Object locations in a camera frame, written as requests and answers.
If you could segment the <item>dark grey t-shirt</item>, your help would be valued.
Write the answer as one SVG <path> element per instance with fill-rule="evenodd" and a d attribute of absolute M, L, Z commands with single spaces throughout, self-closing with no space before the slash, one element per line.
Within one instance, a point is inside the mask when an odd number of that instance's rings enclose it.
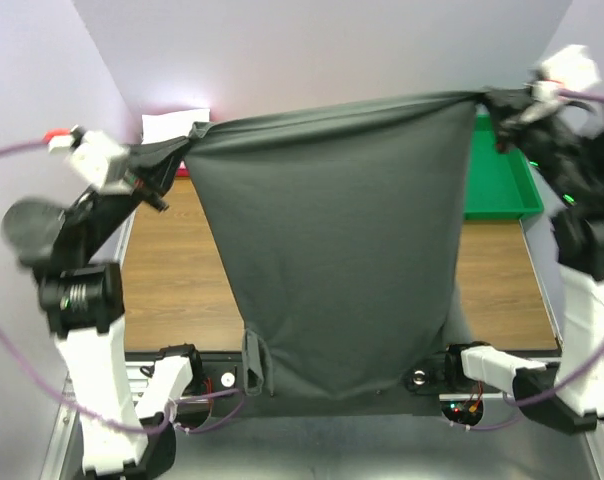
<path fill-rule="evenodd" d="M 245 392 L 343 400 L 472 341 L 456 285 L 477 92 L 185 131 L 244 324 Z"/>

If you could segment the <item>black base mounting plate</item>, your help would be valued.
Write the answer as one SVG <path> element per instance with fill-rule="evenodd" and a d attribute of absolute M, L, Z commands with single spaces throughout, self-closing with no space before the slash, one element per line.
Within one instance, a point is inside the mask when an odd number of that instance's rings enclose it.
<path fill-rule="evenodd" d="M 178 418 L 189 419 L 204 414 L 204 400 L 198 395 L 232 388 L 243 389 L 243 369 L 238 351 L 204 351 L 200 354 L 202 367 L 185 389 L 187 400 L 178 407 Z M 458 423 L 477 424 L 484 410 L 483 402 L 496 389 L 477 381 L 463 381 L 452 387 L 435 372 L 432 363 L 410 371 L 396 386 L 377 390 L 347 401 L 299 400 L 264 391 L 258 396 L 225 395 L 211 401 L 215 417 L 242 408 L 237 417 L 329 417 L 366 415 L 443 416 Z"/>

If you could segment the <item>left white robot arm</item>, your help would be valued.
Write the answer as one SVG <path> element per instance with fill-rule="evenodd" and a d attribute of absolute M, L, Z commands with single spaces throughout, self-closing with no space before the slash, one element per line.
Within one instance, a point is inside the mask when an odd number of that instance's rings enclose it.
<path fill-rule="evenodd" d="M 25 198 L 4 215 L 2 233 L 33 274 L 40 309 L 64 359 L 80 414 L 83 458 L 78 479 L 156 479 L 176 456 L 169 421 L 176 400 L 197 392 L 205 371 L 192 344 L 155 356 L 140 401 L 133 400 L 124 354 L 121 267 L 93 262 L 141 203 L 158 211 L 190 142 L 186 138 L 124 150 L 127 192 L 88 188 L 65 207 Z"/>

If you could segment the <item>green plastic tray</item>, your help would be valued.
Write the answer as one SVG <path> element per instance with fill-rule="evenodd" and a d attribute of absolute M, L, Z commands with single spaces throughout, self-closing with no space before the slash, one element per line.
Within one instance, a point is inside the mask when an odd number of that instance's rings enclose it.
<path fill-rule="evenodd" d="M 527 160 L 518 150 L 500 154 L 487 115 L 479 115 L 467 177 L 467 220 L 521 220 L 543 211 Z"/>

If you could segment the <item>white folded t-shirt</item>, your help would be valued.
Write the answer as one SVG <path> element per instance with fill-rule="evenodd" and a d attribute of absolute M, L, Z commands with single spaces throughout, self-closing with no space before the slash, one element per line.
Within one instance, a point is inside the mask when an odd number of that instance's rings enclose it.
<path fill-rule="evenodd" d="M 209 122 L 208 108 L 195 108 L 142 116 L 142 143 L 150 144 L 187 136 L 196 122 Z"/>

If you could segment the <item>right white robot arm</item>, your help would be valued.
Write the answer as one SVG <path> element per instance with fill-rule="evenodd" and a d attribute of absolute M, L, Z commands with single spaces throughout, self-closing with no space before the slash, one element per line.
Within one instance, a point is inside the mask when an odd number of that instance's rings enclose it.
<path fill-rule="evenodd" d="M 527 360 L 484 342 L 450 345 L 447 393 L 491 387 L 520 415 L 576 434 L 604 422 L 604 99 L 556 86 L 491 89 L 481 98 L 498 151 L 520 150 L 562 206 L 551 218 L 565 292 L 562 352 Z"/>

